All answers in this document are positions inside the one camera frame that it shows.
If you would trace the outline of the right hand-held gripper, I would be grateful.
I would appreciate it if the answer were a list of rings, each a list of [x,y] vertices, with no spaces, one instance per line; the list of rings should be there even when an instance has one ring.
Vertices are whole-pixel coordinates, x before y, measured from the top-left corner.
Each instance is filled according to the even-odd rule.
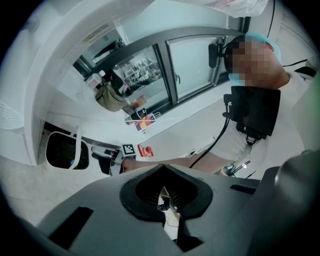
[[[120,175],[124,172],[123,161],[126,158],[136,159],[136,150],[132,144],[122,144],[120,148],[111,149],[92,146],[91,151],[99,156],[99,166],[106,175]]]

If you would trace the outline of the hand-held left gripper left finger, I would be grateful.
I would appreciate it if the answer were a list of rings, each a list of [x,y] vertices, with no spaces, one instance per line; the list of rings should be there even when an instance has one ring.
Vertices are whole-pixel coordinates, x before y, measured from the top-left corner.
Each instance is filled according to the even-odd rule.
[[[178,256],[181,249],[159,222],[137,219],[120,200],[122,186],[148,168],[102,178],[85,186],[56,207],[38,224],[50,236],[78,207],[93,212],[70,246],[81,256]]]

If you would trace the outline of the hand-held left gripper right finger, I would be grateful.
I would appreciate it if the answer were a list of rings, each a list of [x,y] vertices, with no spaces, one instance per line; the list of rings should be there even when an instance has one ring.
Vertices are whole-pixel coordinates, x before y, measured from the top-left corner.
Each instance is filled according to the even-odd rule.
[[[185,243],[184,256],[251,256],[251,246],[273,192],[278,167],[268,169],[262,180],[194,173],[206,182],[213,197],[205,212],[181,223],[182,216],[165,211],[164,232]]]

